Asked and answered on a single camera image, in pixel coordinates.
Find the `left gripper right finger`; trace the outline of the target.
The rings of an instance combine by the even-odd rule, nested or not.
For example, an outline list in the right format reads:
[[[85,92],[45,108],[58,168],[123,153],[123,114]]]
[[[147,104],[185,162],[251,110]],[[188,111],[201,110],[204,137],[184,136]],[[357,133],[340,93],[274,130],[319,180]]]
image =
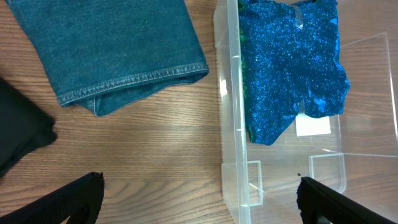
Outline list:
[[[310,177],[302,177],[297,205],[303,224],[395,224]]]

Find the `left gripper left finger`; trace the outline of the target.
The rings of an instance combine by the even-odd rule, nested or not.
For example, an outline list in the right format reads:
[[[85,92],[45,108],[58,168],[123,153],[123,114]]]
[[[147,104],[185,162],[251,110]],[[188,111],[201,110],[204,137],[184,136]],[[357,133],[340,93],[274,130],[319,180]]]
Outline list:
[[[1,223],[95,224],[104,198],[103,173],[90,172],[1,217]]]

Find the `black cloth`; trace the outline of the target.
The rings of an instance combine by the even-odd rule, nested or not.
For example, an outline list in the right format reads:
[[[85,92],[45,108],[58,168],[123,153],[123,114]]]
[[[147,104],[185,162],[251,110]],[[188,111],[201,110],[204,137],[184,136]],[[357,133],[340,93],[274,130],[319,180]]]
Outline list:
[[[28,153],[57,139],[55,120],[1,79],[1,176]]]

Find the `sparkly blue green garment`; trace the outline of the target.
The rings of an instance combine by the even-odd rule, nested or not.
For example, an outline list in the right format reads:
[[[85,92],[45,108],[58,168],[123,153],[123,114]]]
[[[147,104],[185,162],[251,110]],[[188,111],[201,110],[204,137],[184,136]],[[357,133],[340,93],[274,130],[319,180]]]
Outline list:
[[[240,1],[246,130],[270,146],[300,112],[341,114],[350,84],[340,64],[336,0]]]

